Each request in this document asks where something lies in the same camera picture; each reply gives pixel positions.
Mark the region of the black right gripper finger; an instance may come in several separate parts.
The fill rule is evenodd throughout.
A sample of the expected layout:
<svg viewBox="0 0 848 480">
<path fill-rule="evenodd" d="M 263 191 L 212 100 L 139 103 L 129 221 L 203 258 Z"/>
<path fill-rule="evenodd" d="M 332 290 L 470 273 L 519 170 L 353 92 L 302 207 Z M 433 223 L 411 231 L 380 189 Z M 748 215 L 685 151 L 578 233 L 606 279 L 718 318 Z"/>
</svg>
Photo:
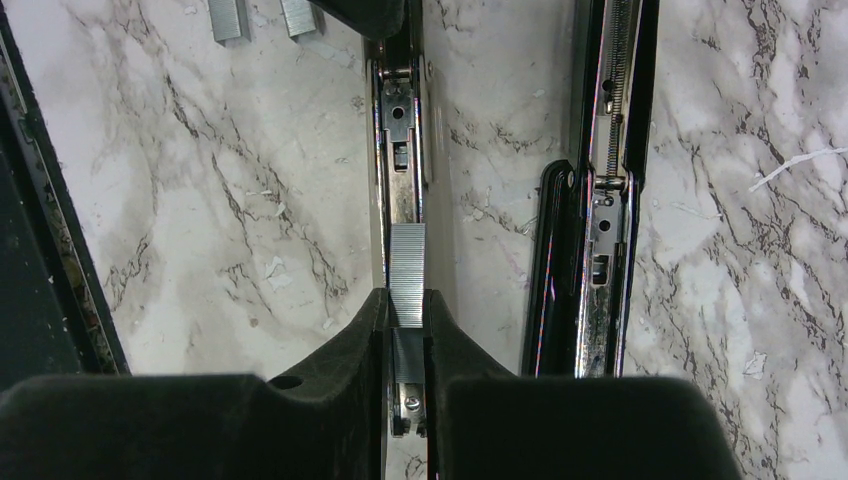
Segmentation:
<svg viewBox="0 0 848 480">
<path fill-rule="evenodd" d="M 310 3 L 369 40 L 395 35 L 405 19 L 404 0 L 310 0 Z"/>
</svg>

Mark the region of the staple strip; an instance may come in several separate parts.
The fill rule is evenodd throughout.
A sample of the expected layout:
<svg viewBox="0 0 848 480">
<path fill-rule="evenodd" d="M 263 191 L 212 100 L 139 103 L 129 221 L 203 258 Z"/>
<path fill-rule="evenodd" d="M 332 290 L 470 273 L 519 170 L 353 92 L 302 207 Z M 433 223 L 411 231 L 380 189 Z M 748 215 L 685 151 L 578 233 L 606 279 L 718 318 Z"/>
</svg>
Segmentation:
<svg viewBox="0 0 848 480">
<path fill-rule="evenodd" d="M 245 0 L 208 0 L 208 13 L 214 41 L 227 46 L 250 41 L 247 2 Z"/>
<path fill-rule="evenodd" d="M 401 328 L 423 327 L 425 253 L 424 223 L 391 227 L 388 285 Z"/>
<path fill-rule="evenodd" d="M 395 328 L 393 337 L 394 381 L 398 384 L 424 384 L 424 332 L 422 329 Z"/>
<path fill-rule="evenodd" d="M 321 33 L 323 12 L 309 0 L 280 0 L 287 35 L 298 39 L 303 35 Z"/>
</svg>

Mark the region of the black stapler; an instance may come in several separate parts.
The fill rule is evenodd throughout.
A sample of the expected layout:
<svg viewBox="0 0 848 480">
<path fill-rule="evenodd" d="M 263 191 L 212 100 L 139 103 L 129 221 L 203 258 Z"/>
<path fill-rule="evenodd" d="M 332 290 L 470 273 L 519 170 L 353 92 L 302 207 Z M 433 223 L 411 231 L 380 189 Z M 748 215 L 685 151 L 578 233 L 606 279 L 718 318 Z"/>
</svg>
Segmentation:
<svg viewBox="0 0 848 480">
<path fill-rule="evenodd" d="M 523 375 L 623 371 L 659 10 L 656 1 L 575 7 L 568 151 L 541 177 Z"/>
</svg>

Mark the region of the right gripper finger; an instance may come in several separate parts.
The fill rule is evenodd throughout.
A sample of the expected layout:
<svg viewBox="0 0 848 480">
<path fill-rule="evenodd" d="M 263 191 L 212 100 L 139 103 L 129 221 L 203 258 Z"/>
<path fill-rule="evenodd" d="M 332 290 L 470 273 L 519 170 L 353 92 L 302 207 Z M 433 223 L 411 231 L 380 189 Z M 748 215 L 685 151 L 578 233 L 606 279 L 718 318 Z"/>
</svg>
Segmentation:
<svg viewBox="0 0 848 480">
<path fill-rule="evenodd" d="M 265 380 L 253 374 L 41 376 L 1 397 L 5 479 L 380 479 L 383 331 L 350 323 Z"/>
<path fill-rule="evenodd" d="M 424 296 L 432 479 L 737 479 L 719 419 L 666 377 L 522 377 Z"/>
</svg>

